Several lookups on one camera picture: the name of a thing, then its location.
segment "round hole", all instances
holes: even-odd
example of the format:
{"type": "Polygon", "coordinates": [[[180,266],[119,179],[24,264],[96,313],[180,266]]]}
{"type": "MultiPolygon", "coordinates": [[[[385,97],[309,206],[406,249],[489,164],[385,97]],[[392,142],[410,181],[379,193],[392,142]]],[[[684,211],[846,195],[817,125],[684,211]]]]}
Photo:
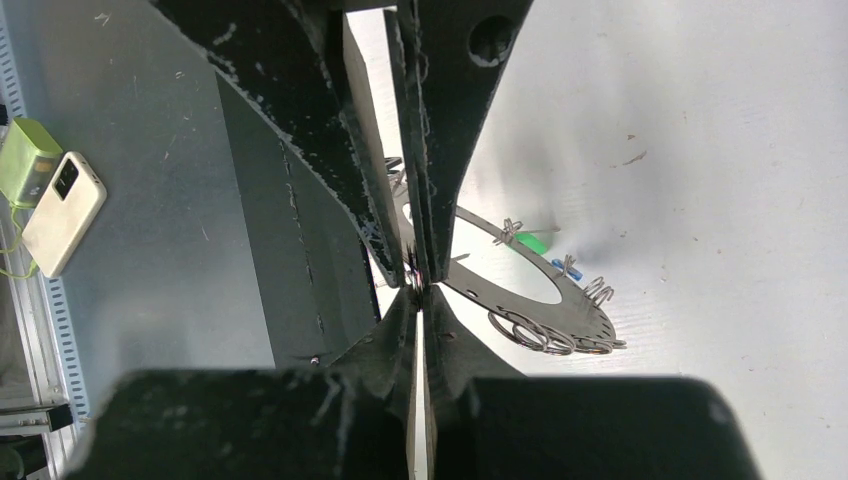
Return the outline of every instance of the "round hole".
{"type": "Polygon", "coordinates": [[[509,56],[515,40],[515,25],[501,15],[478,23],[468,37],[468,55],[479,67],[497,67],[509,56]]]}

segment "smartphone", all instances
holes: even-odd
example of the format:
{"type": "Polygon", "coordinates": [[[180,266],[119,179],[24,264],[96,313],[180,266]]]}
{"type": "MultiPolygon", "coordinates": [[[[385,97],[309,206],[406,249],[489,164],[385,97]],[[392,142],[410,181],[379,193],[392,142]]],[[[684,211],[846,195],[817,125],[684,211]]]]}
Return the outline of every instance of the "smartphone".
{"type": "Polygon", "coordinates": [[[105,200],[106,187],[85,158],[66,153],[21,236],[44,276],[62,273],[105,200]]]}

